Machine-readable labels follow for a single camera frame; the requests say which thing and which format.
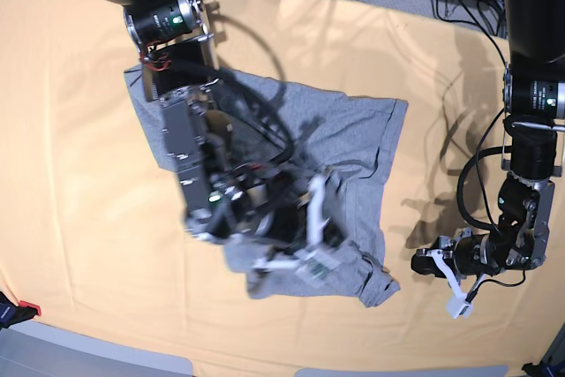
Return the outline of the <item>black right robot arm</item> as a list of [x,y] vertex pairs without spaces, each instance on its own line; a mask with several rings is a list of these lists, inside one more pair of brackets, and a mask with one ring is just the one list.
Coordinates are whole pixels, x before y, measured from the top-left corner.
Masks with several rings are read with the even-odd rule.
[[185,227],[223,244],[246,238],[293,261],[336,249],[344,233],[323,203],[320,175],[298,188],[288,126],[252,88],[221,70],[202,0],[119,4],[148,103],[162,117],[165,153],[185,198]]

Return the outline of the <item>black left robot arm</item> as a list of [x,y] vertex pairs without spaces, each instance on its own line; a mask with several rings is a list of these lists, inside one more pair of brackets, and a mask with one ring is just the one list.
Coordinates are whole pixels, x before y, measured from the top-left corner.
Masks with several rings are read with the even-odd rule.
[[[564,118],[564,0],[504,0],[510,59],[504,73],[504,132],[508,147],[478,151],[463,167],[456,198],[460,214],[477,233],[464,230],[439,237],[411,258],[420,275],[446,277],[437,253],[457,277],[495,276],[506,270],[533,270],[546,259],[553,177],[563,173],[555,162],[557,123]],[[481,159],[509,154],[498,195],[497,223],[478,222],[463,202],[467,175]]]

